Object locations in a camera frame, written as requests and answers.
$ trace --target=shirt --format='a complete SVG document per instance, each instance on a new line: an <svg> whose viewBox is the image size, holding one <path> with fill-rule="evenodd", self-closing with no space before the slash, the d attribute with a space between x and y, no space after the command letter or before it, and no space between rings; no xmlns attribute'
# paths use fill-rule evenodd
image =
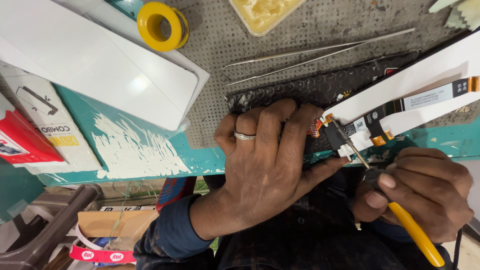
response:
<svg viewBox="0 0 480 270"><path fill-rule="evenodd" d="M324 182L273 218L222 237L214 256L190 224L198 197L162 209L135 245L138 270L437 269L401 226L377 220L358 230L345 194ZM450 269L448 252L435 246Z"/></svg>

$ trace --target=silver ring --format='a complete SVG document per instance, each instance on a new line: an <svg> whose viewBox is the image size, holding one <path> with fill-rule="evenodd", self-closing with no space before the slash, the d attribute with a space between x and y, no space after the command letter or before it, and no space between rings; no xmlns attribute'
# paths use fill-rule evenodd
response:
<svg viewBox="0 0 480 270"><path fill-rule="evenodd" d="M248 136L245 134L237 133L236 130L233 131L233 134L237 139L240 139L240 140L254 140L257 137L257 135Z"/></svg>

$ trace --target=solder wire spool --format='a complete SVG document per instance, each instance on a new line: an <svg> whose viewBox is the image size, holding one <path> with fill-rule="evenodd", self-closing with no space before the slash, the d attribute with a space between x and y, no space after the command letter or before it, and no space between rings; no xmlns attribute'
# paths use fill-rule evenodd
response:
<svg viewBox="0 0 480 270"><path fill-rule="evenodd" d="M170 23L170 37L160 30L162 19ZM182 47L188 39L189 28L185 16L176 8L163 3L150 2L145 4L137 16L137 27L140 36L152 49L169 51Z"/></svg>

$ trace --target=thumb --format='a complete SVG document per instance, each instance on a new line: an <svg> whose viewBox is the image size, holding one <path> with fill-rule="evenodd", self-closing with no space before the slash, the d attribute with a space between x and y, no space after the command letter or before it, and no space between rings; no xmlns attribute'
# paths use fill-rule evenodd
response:
<svg viewBox="0 0 480 270"><path fill-rule="evenodd" d="M352 212L356 219L371 222L380 217L388 206L385 197L375 192L372 185L362 182L357 187Z"/></svg>
<svg viewBox="0 0 480 270"><path fill-rule="evenodd" d="M336 171L349 163L351 163L351 161L349 161L348 158L327 158L324 162L302 172L297 191L303 193L302 195L306 194L321 181L332 176Z"/></svg>

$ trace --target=black cable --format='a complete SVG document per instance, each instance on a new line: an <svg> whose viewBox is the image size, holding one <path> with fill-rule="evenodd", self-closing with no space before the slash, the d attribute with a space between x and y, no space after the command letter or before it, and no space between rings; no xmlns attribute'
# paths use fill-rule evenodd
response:
<svg viewBox="0 0 480 270"><path fill-rule="evenodd" d="M455 242L455 251L453 255L453 264L452 270L456 270L458 266L458 256L460 255L460 242L462 241L462 228L458 230L456 234L456 242Z"/></svg>

